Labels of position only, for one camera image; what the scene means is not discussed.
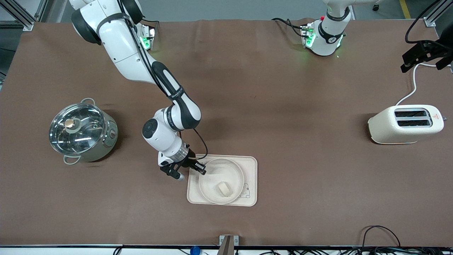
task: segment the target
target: beige tray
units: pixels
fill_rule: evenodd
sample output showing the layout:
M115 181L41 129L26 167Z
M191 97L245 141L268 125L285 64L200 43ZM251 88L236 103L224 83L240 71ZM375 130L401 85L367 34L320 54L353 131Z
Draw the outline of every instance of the beige tray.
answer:
M206 158L200 160L202 164L216 158L225 158L232 160L238 164L244 172L244 188L238 199L223 206L254 206L258 198L258 162L254 157L250 156L228 156L228 155L207 155ZM198 186L198 177L200 173L197 171L189 171L189 180L187 185L187 200L192 204L217 205L208 201L200 191Z

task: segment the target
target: lid knob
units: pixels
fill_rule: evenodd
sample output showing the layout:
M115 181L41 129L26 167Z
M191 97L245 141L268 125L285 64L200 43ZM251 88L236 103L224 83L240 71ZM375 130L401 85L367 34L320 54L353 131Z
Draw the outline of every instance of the lid knob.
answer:
M71 119L71 118L70 118L69 120L67 120L67 121L64 122L64 126L65 126L66 128L72 128L72 127L74 126L74 124L75 124L75 122L74 122L74 120Z

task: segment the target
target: pot handle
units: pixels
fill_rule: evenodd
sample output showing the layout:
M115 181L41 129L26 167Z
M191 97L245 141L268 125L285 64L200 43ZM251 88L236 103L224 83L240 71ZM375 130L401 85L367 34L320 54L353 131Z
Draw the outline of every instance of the pot handle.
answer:
M75 162L73 162L73 163L69 163L69 162L67 161L68 158L76 158L77 160L76 160ZM64 162L66 165L75 165L75 164L77 164L77 163L80 161L80 158L81 158L81 156L75 156L75 157L74 157L74 156L64 155L64 156L63 156L63 162Z
M94 99L92 98L84 98L82 99L82 101L80 101L81 103L85 103L86 101L93 101L93 105L96 105L96 102L94 102Z

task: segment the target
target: brown table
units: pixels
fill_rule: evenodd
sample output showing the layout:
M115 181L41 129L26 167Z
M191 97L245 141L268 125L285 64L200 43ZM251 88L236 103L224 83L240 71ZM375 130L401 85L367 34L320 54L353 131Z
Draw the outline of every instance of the brown table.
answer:
M399 68L411 22L353 21L329 57L273 21L161 23L153 56L200 106L209 152L258 160L253 207L190 204L186 183L158 169L140 133L168 99L122 77L70 24L35 24L0 92L0 243L210 245L237 234L243 245L357 245L380 224L403 245L451 245L451 124L413 145L367 134L369 117L412 90ZM411 35L435 37L422 24ZM405 103L453 118L450 71L420 67L417 82ZM118 122L119 141L104 160L66 166L48 128L85 97ZM204 152L193 131L183 138ZM368 238L395 245L378 230Z

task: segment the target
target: black bracket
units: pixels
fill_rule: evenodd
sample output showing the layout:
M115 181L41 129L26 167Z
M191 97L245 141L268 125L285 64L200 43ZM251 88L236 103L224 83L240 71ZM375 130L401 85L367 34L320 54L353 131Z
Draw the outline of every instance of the black bracket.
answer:
M453 61L453 51L440 47L431 41L418 41L410 50L403 54L404 64L401 71L406 73L416 64L442 58L436 63L438 70L445 68Z
M175 178L176 180L180 180L180 178L181 178L181 173L178 172L180 167L189 167L193 170L196 170L200 174L205 175L206 166L204 164L198 162L198 160L196 160L194 158L195 158L195 153L191 149L189 149L189 153L183 160L181 160L180 162L171 163L171 164L167 164L163 167L160 167L160 170L162 172L164 172L165 174L167 174L167 176L171 176L171 177Z

